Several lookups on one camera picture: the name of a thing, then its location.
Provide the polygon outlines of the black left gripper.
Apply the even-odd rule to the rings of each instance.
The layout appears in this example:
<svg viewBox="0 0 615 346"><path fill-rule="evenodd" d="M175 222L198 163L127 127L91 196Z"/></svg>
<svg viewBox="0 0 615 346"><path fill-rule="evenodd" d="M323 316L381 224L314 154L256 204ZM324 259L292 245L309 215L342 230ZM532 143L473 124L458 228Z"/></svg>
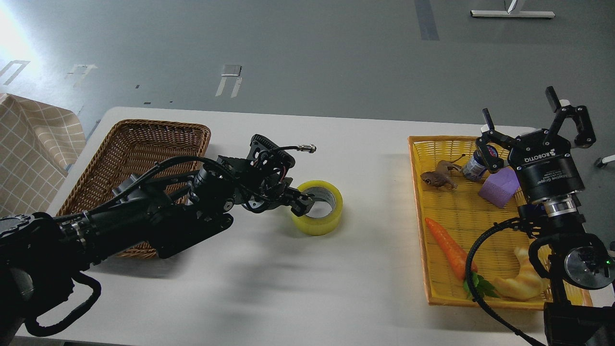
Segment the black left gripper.
<svg viewBox="0 0 615 346"><path fill-rule="evenodd" d="M240 184L236 203L252 212L288 206L297 217L309 213L315 204L314 195L290 187L292 179L286 177L295 165L288 152L295 149L295 145L276 145L264 135L252 136L248 156L231 160L231 171Z"/></svg>

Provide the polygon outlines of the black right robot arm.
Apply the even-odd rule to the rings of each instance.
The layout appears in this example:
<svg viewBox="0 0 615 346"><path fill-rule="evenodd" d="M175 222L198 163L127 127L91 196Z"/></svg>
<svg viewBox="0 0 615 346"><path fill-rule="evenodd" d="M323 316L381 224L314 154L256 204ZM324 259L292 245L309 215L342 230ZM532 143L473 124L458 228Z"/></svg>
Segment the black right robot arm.
<svg viewBox="0 0 615 346"><path fill-rule="evenodd" d="M614 285L614 259L604 243L584 229L584 215L576 193L585 186L570 154L589 148L596 136L583 105L565 105L549 86L545 96L555 118L549 129L511 137L496 131L485 108L486 125L477 138L479 156L491 173L509 166L520 183L526 204L519 216L495 223L468 251L465 264L470 280L475 252L490 236L505 229L524 232L534 241L529 260L538 276L551 283L552 301L544 304L548 346L612 346L614 307L573 305L564 283L586 290Z"/></svg>

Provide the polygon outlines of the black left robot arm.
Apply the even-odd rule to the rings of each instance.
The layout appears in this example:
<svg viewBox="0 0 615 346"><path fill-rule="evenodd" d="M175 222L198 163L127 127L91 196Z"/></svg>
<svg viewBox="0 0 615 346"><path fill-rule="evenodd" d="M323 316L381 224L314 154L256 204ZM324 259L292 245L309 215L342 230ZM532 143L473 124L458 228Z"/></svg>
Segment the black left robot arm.
<svg viewBox="0 0 615 346"><path fill-rule="evenodd" d="M290 150L254 135L248 157L174 156L133 174L114 197L92 210L52 217L44 212L1 219L1 344L20 326L46 337L67 329L101 295L86 270L146 242L167 259L228 229L235 205L260 214L279 206L306 215L316 197L291 187Z"/></svg>

